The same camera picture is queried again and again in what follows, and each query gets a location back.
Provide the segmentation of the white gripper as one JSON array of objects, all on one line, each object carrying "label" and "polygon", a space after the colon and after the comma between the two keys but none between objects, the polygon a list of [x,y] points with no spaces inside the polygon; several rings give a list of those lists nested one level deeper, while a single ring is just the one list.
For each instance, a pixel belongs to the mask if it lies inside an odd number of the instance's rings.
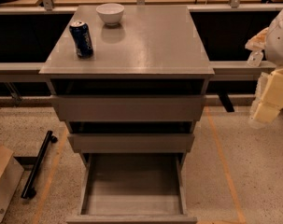
[{"label": "white gripper", "polygon": [[[265,47],[268,28],[264,28],[251,37],[245,45],[246,49],[256,51]],[[261,103],[254,101],[250,108],[249,122],[252,124],[269,124],[283,108],[283,67],[277,68],[269,76],[262,93]]]}]

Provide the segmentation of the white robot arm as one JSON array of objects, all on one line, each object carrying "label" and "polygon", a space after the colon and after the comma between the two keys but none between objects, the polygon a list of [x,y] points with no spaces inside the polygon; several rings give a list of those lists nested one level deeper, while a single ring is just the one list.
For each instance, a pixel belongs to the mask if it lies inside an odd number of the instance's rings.
[{"label": "white robot arm", "polygon": [[283,9],[268,27],[250,38],[245,48],[251,51],[247,65],[258,67],[265,57],[276,66],[270,74],[262,73],[259,77],[250,108],[249,124],[261,128],[283,109]]}]

